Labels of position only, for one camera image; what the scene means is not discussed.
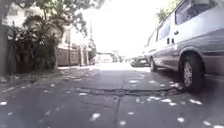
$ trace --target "silver car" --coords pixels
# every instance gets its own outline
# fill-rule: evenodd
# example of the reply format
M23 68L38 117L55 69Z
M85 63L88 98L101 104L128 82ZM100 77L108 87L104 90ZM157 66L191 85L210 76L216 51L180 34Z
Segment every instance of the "silver car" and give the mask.
M201 90L204 75L224 74L224 0L184 0L149 41L151 70L180 73L190 92Z

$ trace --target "green foliage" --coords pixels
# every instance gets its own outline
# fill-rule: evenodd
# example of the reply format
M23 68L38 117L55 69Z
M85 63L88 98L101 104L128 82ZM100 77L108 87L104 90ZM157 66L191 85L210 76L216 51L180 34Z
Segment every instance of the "green foliage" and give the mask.
M181 0L171 0L169 4L165 8L161 8L158 13L156 13L156 17L159 22L162 22L166 19L166 17L177 7L177 5L181 2Z
M38 38L39 42L51 43L48 42L49 39L54 39L57 45L60 41L60 38L63 36L63 25L66 23L66 20L63 17L59 16L50 16L45 19L39 15L29 16L24 21L23 26L32 30L34 35Z
M84 36L87 36L86 21L82 10L100 8L105 0L39 0L36 6L49 15L63 16L67 23L73 25Z
M14 51L17 72L53 69L56 63L56 46L63 34L63 18L39 15L29 16L23 28L12 27L8 42Z

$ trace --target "car tire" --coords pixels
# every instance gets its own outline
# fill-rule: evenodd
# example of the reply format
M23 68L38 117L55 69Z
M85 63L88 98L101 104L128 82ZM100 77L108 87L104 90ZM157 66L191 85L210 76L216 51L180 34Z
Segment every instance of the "car tire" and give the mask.
M153 58L150 59L150 68L152 72L157 71L157 66L155 65L155 61L153 60Z
M184 88L190 93L198 93L204 83L203 63L197 55L188 55L183 59L181 76Z

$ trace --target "road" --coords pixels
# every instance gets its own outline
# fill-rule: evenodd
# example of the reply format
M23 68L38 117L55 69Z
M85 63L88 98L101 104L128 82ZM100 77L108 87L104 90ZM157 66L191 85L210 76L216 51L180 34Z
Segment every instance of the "road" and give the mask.
M4 88L0 128L224 128L224 86L177 92L177 74L101 64Z

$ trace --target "sidewalk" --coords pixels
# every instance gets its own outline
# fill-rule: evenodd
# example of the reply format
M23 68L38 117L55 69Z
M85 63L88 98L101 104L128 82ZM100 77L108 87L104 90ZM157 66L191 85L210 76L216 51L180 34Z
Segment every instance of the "sidewalk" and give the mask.
M8 77L6 82L0 82L0 101L4 100L2 98L9 97L25 88L32 87L33 85L79 79L84 77L88 72L88 68L79 69L76 67L12 75Z

